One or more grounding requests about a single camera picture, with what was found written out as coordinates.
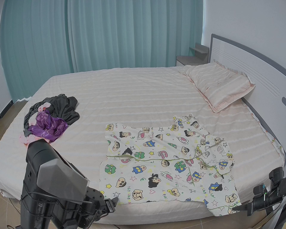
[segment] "pile of clothes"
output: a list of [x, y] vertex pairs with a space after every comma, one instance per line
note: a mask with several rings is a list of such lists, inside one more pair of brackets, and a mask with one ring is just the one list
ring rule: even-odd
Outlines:
[[75, 97], [60, 94], [34, 104], [24, 118], [24, 133], [20, 135], [20, 141], [24, 144], [39, 139], [54, 142], [80, 118], [75, 111], [77, 103]]

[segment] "purple satin cloth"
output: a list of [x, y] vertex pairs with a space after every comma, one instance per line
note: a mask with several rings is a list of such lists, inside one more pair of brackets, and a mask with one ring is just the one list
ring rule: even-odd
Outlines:
[[48, 110], [38, 112], [36, 121], [36, 125], [31, 125], [28, 130], [33, 135], [49, 139], [50, 142], [54, 142], [68, 128], [63, 119], [53, 118]]

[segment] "star print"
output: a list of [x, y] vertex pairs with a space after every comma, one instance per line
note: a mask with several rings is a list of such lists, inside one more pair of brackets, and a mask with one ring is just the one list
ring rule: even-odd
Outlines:
[[120, 195], [121, 193], [118, 193], [118, 192], [115, 192], [115, 193], [113, 193], [113, 197], [119, 197], [119, 195]]
[[133, 177], [131, 177], [130, 180], [135, 181], [135, 180], [137, 180], [137, 178], [135, 178], [135, 176], [133, 176]]
[[213, 206], [217, 206], [218, 202], [216, 202], [215, 200], [212, 202]]

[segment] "striped bed sheet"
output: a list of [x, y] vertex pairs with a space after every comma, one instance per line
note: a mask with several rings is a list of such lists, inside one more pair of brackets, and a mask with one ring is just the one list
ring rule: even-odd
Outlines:
[[[235, 158], [232, 173], [241, 202], [252, 199], [252, 189], [269, 184], [269, 172], [284, 165], [251, 112], [240, 100], [219, 113], [178, 71], [170, 68], [115, 68], [73, 73], [50, 78], [28, 101], [0, 141], [0, 189], [20, 199], [25, 174], [26, 146], [20, 143], [24, 116], [30, 106], [60, 93], [75, 96], [80, 119], [51, 145], [99, 187], [100, 163], [108, 142], [105, 126], [122, 123], [133, 127], [162, 127], [173, 116], [192, 113], [211, 134], [230, 144]], [[145, 224], [192, 220], [211, 216], [202, 202], [161, 201], [118, 205], [116, 212], [99, 222]]]

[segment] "bed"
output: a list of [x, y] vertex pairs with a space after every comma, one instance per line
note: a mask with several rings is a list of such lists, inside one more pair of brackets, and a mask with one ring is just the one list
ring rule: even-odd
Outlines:
[[[209, 61], [217, 59], [222, 64], [244, 71], [253, 78], [258, 89], [247, 95], [245, 101], [249, 102], [252, 109], [260, 114], [260, 119], [268, 124], [265, 126], [268, 132], [272, 130], [276, 139], [281, 139], [281, 136], [285, 135], [285, 129], [279, 131], [277, 124], [273, 125], [274, 122], [269, 121], [266, 112], [261, 112], [260, 105], [257, 105], [258, 98], [255, 93], [261, 93], [260, 78], [253, 74], [259, 72], [260, 65], [266, 66], [268, 71], [276, 75], [281, 71], [249, 50], [245, 51], [231, 42], [213, 35]], [[246, 54], [236, 56], [240, 53], [238, 50], [243, 50]], [[261, 61], [260, 65], [251, 65], [256, 59]], [[242, 63], [241, 60], [250, 60], [247, 68], [237, 64]], [[253, 187], [262, 182], [269, 185], [269, 172], [276, 167], [284, 166], [284, 154], [278, 154], [255, 120], [254, 111], [249, 111], [242, 101], [237, 100], [219, 113], [214, 113], [186, 76], [179, 73], [181, 69], [182, 67], [115, 68], [53, 76], [32, 96], [0, 141], [0, 189], [20, 199], [26, 168], [26, 146], [19, 141], [24, 116], [36, 102], [64, 93], [77, 98], [76, 111], [80, 114], [80, 119], [51, 145], [88, 177], [90, 187], [98, 189], [99, 167], [106, 159], [108, 147], [104, 137], [107, 124], [117, 122], [133, 127], [169, 126], [174, 115], [192, 113], [210, 133], [225, 138], [230, 144], [236, 161], [232, 173], [239, 197], [241, 202], [251, 200]], [[284, 109], [285, 113], [286, 107], [280, 97], [281, 95], [277, 95], [275, 98], [280, 99], [279, 109]], [[211, 215], [201, 202], [161, 201], [118, 205], [116, 212], [101, 219], [100, 223], [160, 223]]]

